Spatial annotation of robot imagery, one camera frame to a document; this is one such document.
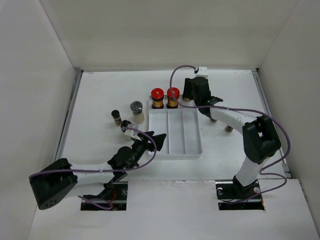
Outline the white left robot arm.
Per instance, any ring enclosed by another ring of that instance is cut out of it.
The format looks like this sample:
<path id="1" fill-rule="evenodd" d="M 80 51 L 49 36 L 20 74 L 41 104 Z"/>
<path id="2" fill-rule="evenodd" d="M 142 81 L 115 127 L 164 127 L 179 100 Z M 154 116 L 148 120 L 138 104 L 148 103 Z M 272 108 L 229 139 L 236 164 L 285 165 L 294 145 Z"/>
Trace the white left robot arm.
<path id="1" fill-rule="evenodd" d="M 39 210 L 47 210 L 63 199 L 77 196 L 86 204 L 100 210 L 113 208 L 111 198 L 115 183 L 128 172 L 143 168 L 139 164 L 145 152 L 156 154 L 164 145 L 167 135 L 154 131 L 136 131 L 131 146 L 123 146 L 106 163 L 72 164 L 61 158 L 29 176 L 29 183 Z"/>

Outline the red-lid sauce jar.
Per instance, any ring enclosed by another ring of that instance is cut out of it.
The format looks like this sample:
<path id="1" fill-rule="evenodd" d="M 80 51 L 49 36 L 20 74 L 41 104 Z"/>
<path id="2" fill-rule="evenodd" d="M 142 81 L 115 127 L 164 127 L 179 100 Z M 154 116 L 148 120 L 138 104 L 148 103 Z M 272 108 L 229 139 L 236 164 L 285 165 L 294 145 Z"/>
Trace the red-lid sauce jar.
<path id="1" fill-rule="evenodd" d="M 179 104 L 177 100 L 180 97 L 180 90 L 176 87 L 169 88 L 167 90 L 167 108 L 177 109 Z"/>
<path id="2" fill-rule="evenodd" d="M 164 91 L 161 88 L 154 88 L 151 91 L 152 98 L 152 108 L 153 109 L 163 109 L 164 108 Z"/>

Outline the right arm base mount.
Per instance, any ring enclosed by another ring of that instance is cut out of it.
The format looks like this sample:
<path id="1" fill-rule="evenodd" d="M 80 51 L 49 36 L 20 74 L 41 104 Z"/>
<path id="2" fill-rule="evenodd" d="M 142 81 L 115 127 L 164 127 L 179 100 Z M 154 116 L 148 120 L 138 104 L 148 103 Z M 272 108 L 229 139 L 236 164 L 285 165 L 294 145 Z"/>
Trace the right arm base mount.
<path id="1" fill-rule="evenodd" d="M 220 211 L 265 210 L 259 181 L 239 190 L 232 181 L 217 182 L 216 195 Z"/>

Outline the small black-lid spice jar left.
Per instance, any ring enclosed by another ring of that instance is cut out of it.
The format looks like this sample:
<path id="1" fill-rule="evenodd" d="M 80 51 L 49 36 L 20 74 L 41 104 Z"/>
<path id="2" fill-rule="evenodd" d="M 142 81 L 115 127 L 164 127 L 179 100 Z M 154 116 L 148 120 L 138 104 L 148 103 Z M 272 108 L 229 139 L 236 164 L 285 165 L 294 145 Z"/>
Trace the small black-lid spice jar left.
<path id="1" fill-rule="evenodd" d="M 122 124 L 122 118 L 120 112 L 117 109 L 111 112 L 111 116 L 117 126 L 120 126 Z"/>

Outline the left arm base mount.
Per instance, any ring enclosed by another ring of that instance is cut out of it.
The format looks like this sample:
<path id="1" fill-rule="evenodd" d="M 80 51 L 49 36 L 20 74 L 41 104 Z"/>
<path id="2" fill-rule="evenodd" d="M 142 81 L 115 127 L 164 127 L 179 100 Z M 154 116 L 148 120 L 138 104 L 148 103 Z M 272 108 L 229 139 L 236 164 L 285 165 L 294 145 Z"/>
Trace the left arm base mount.
<path id="1" fill-rule="evenodd" d="M 82 198 L 90 200 L 91 204 L 81 200 L 81 211 L 126 211 L 128 197 L 128 182 L 116 182 L 113 187 L 102 194 L 86 194 Z"/>

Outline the black-top white powder grinder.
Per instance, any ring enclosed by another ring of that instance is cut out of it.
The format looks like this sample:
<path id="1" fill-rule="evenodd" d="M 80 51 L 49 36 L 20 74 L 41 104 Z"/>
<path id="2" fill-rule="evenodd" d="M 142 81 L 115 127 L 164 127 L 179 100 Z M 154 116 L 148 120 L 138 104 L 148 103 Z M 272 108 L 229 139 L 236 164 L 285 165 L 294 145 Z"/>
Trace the black-top white powder grinder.
<path id="1" fill-rule="evenodd" d="M 131 124 L 132 124 L 132 122 L 129 121 L 129 120 L 123 120 L 123 121 L 121 122 L 121 124 L 120 124 L 120 129 L 121 129 L 121 131 L 124 133 L 124 132 L 126 131 L 125 128 L 127 128 L 128 125 L 131 125 Z"/>

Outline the black-top brown chunk grinder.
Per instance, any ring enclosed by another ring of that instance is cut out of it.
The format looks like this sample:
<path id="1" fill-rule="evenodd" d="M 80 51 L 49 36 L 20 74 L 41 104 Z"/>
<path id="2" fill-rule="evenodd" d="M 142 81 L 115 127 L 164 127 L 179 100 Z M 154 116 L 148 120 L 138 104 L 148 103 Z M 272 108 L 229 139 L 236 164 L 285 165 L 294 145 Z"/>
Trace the black-top brown chunk grinder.
<path id="1" fill-rule="evenodd" d="M 189 103 L 191 100 L 190 99 L 188 99 L 188 98 L 183 98 L 182 99 L 184 102 L 186 102 L 186 103 Z"/>

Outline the small black-lid spice jar outer-right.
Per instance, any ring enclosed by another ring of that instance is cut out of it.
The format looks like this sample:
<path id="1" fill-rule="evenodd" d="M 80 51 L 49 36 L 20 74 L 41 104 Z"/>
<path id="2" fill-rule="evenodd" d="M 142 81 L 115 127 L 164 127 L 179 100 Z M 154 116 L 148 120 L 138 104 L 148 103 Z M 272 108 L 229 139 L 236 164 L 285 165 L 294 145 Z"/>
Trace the small black-lid spice jar outer-right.
<path id="1" fill-rule="evenodd" d="M 224 130 L 225 130 L 226 133 L 231 133 L 234 130 L 234 128 L 229 126 L 229 125 L 227 125 Z"/>

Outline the white plastic organizer tray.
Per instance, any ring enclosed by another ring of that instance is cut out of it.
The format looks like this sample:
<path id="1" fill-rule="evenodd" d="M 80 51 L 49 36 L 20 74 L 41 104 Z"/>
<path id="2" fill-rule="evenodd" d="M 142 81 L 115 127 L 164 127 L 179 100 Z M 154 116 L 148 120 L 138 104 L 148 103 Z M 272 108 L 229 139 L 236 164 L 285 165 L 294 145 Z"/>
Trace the white plastic organizer tray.
<path id="1" fill-rule="evenodd" d="M 148 100 L 148 130 L 155 135 L 166 134 L 162 149 L 156 153 L 156 160 L 196 159 L 203 153 L 198 110 L 195 103 L 179 100 L 188 108 L 167 108 L 168 98 L 163 98 L 164 107 L 152 107 L 153 99 Z"/>

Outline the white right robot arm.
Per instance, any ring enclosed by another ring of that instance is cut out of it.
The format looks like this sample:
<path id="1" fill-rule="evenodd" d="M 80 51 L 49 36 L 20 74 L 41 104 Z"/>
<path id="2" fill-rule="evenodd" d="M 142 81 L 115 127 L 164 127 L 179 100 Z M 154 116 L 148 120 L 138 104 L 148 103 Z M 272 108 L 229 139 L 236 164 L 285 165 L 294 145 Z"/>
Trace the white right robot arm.
<path id="1" fill-rule="evenodd" d="M 209 80 L 202 76 L 186 78 L 182 96 L 194 101 L 201 114 L 225 123 L 242 135 L 245 160 L 232 179 L 230 194 L 243 200 L 266 161 L 281 148 L 271 117 L 255 109 L 228 106 L 221 98 L 211 95 Z"/>

